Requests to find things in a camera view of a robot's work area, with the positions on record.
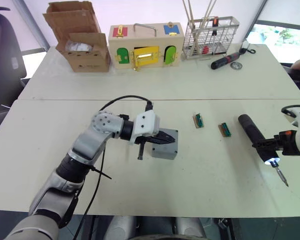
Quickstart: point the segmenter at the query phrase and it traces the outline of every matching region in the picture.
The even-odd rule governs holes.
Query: wire basket
[[[213,20],[214,17],[208,17],[207,21],[202,18],[195,19],[193,24],[188,22],[183,43],[183,53],[186,59],[227,52],[239,27],[239,22],[233,16],[224,16],[219,17],[218,26],[213,27]]]

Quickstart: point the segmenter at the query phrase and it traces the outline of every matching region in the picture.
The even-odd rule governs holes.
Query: yellow door
[[[136,67],[155,64],[159,58],[159,46],[147,46],[134,49],[134,63]]]

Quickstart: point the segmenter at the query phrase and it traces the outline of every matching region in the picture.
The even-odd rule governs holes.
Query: led light
[[[267,161],[265,161],[264,163],[266,165],[271,165],[271,162],[279,162],[280,161],[280,157],[273,157],[273,158],[270,158],[268,159]]]

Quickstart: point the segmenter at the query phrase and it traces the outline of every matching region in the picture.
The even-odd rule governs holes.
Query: wooden stick
[[[204,21],[204,20],[206,19],[206,17],[207,17],[207,14],[208,14],[208,11],[209,11],[209,8],[210,8],[210,5],[211,5],[211,2],[212,2],[212,0],[210,0],[210,2],[209,2],[209,5],[208,5],[208,7],[207,7],[207,9],[206,9],[206,11],[205,11],[205,15],[204,15],[204,17],[203,17],[203,20],[202,20],[202,22],[200,22],[199,29],[201,29],[202,23],[203,23],[203,21]]]
[[[209,11],[209,13],[208,13],[208,16],[210,16],[210,13],[211,13],[212,9],[214,8],[216,1],[217,1],[217,0],[214,0],[213,5],[212,5],[212,7],[211,7],[211,9],[210,9],[210,11]]]
[[[188,11],[187,11],[185,0],[182,0],[182,2],[183,2],[184,10],[185,10],[185,13],[186,13],[186,17],[188,18],[188,23],[190,23],[190,17],[189,17]]]
[[[192,13],[190,0],[188,0],[188,4],[189,4],[189,12],[190,12],[190,17],[191,17],[192,26],[193,26],[193,28],[195,28],[194,15],[193,15],[193,13]]]

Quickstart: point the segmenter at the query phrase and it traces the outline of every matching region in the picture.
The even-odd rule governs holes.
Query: blue panel
[[[164,28],[165,34],[169,34],[169,33],[179,34],[180,33],[178,25],[174,25],[173,27],[169,27],[168,25],[163,25],[163,28]]]

